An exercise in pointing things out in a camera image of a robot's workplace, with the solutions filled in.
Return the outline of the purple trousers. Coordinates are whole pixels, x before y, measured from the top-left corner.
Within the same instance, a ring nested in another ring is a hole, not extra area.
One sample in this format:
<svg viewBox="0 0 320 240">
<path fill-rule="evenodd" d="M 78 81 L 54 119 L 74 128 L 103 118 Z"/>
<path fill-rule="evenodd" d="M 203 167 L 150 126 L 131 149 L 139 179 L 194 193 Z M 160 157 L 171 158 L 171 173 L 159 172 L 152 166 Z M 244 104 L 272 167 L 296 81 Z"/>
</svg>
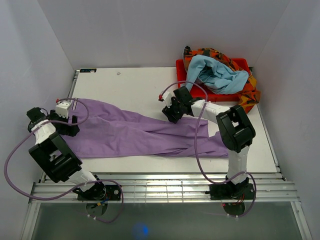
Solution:
<svg viewBox="0 0 320 240">
<path fill-rule="evenodd" d="M 220 133 L 209 135 L 207 120 L 183 117 L 176 124 L 102 101 L 81 99 L 72 110 L 79 133 L 63 136 L 82 159 L 157 155 L 162 157 L 226 158 Z"/>
</svg>

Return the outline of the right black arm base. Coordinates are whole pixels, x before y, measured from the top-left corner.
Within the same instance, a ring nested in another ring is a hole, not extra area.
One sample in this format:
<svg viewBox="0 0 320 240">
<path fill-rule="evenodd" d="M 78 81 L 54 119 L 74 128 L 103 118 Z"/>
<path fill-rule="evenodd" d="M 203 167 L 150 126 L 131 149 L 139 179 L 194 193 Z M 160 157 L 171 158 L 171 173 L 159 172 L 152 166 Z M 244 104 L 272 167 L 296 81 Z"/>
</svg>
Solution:
<svg viewBox="0 0 320 240">
<path fill-rule="evenodd" d="M 209 190 L 205 191 L 211 200 L 253 200 L 255 193 L 251 183 L 242 188 L 233 188 L 227 184 L 211 184 Z"/>
</svg>

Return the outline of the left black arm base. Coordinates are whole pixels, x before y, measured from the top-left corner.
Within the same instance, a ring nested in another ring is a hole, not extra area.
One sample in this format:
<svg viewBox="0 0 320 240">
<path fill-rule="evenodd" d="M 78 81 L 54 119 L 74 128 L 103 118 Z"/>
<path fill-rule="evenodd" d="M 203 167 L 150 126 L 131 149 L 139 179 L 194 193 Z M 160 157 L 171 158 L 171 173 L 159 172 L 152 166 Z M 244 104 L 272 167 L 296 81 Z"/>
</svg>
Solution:
<svg viewBox="0 0 320 240">
<path fill-rule="evenodd" d="M 93 189 L 83 192 L 80 188 L 73 191 L 79 201 L 119 201 L 121 199 L 120 187 L 115 184 L 96 183 Z"/>
</svg>

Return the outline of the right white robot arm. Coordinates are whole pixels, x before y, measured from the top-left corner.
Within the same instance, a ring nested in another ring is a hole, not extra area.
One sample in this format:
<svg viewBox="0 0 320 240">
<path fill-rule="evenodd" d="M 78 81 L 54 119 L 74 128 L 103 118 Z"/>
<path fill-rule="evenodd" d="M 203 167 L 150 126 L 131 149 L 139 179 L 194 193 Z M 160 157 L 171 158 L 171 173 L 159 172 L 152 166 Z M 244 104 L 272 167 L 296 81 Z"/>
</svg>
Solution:
<svg viewBox="0 0 320 240">
<path fill-rule="evenodd" d="M 223 145 L 228 151 L 228 171 L 223 182 L 210 181 L 206 194 L 211 200 L 253 200 L 255 186 L 249 182 L 247 159 L 256 131 L 240 105 L 224 107 L 199 97 L 193 98 L 185 86 L 173 93 L 163 91 L 159 101 L 165 103 L 164 115 L 177 123 L 183 115 L 206 119 L 217 124 Z"/>
</svg>

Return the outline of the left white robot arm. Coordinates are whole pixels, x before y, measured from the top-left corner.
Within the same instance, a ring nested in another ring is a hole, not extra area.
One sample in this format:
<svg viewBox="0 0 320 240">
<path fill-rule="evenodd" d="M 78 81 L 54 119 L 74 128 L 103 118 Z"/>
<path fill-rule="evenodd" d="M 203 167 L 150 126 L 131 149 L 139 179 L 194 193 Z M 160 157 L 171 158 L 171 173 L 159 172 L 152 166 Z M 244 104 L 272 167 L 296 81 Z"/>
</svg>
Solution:
<svg viewBox="0 0 320 240">
<path fill-rule="evenodd" d="M 40 107 L 27 111 L 30 122 L 28 131 L 35 136 L 35 145 L 28 150 L 31 157 L 54 182 L 70 181 L 82 184 L 73 190 L 85 200 L 102 200 L 107 194 L 105 185 L 98 177 L 83 170 L 82 161 L 71 150 L 63 136 L 74 137 L 80 131 L 78 117 L 59 116 L 55 110 L 42 112 Z"/>
</svg>

